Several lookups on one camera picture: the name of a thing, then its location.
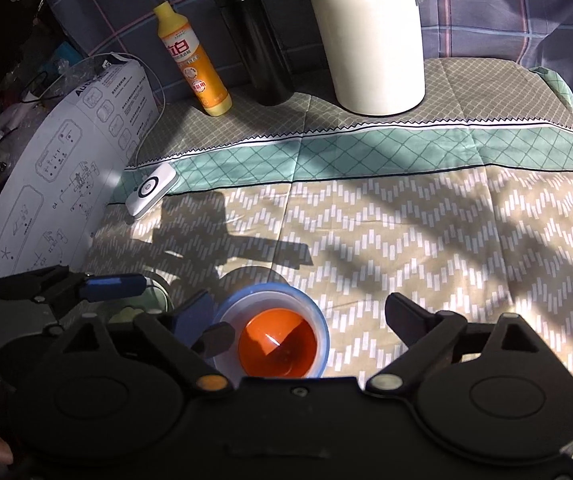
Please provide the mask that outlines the yellow flower shaped dish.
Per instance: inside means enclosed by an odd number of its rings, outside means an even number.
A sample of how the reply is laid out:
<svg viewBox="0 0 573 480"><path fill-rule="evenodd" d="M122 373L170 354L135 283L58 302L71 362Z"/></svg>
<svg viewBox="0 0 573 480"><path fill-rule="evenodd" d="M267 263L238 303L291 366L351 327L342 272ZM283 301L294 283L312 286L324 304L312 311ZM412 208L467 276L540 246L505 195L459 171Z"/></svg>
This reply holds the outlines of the yellow flower shaped dish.
<svg viewBox="0 0 573 480"><path fill-rule="evenodd" d="M130 323L139 314L143 313L144 310L141 308L134 307L124 307L122 310L114 314L109 320L110 324L120 324L120 323Z"/></svg>

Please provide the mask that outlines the small white round-button device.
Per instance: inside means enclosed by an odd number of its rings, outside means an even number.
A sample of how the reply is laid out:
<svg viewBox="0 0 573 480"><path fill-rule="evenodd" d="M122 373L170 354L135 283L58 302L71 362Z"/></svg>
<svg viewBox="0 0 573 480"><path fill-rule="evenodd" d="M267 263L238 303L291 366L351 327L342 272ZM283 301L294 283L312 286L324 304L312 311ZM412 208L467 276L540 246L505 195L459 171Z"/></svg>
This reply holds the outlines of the small white round-button device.
<svg viewBox="0 0 573 480"><path fill-rule="evenodd" d="M164 162L149 175L126 199L129 216L139 220L176 185L179 174L172 165Z"/></svg>

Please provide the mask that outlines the cream white thermos jug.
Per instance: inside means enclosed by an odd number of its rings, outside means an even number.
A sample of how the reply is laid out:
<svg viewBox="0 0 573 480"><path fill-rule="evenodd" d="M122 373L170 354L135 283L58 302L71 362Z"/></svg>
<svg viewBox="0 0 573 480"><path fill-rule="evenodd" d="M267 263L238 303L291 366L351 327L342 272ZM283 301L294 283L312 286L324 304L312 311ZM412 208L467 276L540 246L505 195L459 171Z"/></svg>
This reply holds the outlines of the cream white thermos jug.
<svg viewBox="0 0 573 480"><path fill-rule="evenodd" d="M335 96L367 116L397 115L425 96L422 0L311 0Z"/></svg>

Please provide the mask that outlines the plaid blue fabric backdrop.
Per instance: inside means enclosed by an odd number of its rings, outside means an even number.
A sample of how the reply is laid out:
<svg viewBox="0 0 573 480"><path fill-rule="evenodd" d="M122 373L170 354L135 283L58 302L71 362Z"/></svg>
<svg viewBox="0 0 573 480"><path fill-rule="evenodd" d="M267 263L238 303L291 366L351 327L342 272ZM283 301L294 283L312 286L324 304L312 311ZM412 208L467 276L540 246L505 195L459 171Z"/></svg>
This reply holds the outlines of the plaid blue fabric backdrop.
<svg viewBox="0 0 573 480"><path fill-rule="evenodd" d="M86 55L128 52L157 75L168 101L190 88L157 37L154 10L168 2L185 15L227 86L246 73L214 0L48 0L67 35ZM310 0L264 0L293 74L325 64ZM429 58L504 58L558 72L573 90L573 0L424 0L420 7Z"/></svg>

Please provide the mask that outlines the white instruction sheet board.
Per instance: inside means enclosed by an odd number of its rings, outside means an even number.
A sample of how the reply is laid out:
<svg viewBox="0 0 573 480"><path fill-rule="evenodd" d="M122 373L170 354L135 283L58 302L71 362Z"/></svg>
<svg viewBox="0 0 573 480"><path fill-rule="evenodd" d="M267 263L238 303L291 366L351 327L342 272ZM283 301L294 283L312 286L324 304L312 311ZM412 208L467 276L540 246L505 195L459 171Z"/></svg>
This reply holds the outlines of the white instruction sheet board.
<svg viewBox="0 0 573 480"><path fill-rule="evenodd" d="M123 56L59 102L0 193L0 278L57 264L80 268L157 117L144 67Z"/></svg>

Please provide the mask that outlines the black thermos bottle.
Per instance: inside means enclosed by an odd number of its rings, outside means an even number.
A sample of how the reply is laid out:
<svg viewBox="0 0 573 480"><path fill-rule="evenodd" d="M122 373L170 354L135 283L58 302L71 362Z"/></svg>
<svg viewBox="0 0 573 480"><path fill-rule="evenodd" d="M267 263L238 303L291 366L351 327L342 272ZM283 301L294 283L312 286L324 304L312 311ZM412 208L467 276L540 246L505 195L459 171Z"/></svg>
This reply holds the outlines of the black thermos bottle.
<svg viewBox="0 0 573 480"><path fill-rule="evenodd" d="M259 104L274 106L294 92L292 76L264 0L215 0Z"/></svg>

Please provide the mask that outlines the yellow orange detergent bottle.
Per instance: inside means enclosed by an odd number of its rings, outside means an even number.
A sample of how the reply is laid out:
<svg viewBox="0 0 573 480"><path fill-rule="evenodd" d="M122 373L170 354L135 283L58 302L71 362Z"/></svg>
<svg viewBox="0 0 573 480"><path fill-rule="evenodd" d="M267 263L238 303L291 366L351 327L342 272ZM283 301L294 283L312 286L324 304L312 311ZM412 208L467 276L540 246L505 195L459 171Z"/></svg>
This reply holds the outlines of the yellow orange detergent bottle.
<svg viewBox="0 0 573 480"><path fill-rule="evenodd" d="M182 76L205 112L214 117L226 114L232 99L189 20L168 1L154 8L157 35L177 64Z"/></svg>

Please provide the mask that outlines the patterned beige teal cloth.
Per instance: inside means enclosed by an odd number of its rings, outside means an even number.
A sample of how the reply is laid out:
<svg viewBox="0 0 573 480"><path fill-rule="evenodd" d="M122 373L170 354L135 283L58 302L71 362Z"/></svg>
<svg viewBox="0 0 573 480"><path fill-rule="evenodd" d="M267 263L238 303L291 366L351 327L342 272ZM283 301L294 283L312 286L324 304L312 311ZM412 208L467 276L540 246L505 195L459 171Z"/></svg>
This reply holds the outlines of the patterned beige teal cloth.
<svg viewBox="0 0 573 480"><path fill-rule="evenodd" d="M434 58L425 75L423 102L393 117L346 112L326 74L275 107L168 104L85 269L154 271L175 304L291 285L325 318L329 377L364 382L401 356L392 292L473 322L519 314L573 374L573 92L494 58ZM127 197L164 162L179 181L132 219Z"/></svg>

